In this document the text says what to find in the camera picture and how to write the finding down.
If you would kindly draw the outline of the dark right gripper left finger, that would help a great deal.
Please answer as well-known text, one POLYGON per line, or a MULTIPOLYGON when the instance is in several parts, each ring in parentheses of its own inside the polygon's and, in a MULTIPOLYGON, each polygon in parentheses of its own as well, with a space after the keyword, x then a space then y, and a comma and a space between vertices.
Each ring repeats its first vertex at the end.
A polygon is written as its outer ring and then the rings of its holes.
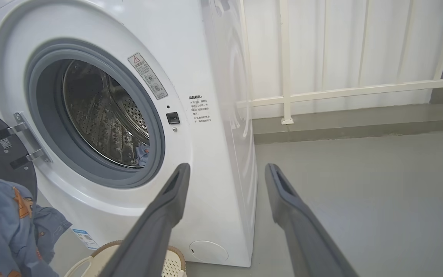
POLYGON ((100 277, 161 276, 171 230, 183 217, 189 181, 190 165, 178 165, 100 272, 100 277))

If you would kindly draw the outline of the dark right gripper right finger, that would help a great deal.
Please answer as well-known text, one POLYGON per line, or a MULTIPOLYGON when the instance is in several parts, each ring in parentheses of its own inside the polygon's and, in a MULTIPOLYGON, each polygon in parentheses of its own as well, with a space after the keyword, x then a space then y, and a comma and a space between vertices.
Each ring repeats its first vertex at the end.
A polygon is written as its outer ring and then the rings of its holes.
POLYGON ((273 221, 285 232, 296 277, 356 277, 351 263, 280 167, 268 163, 264 177, 273 221))

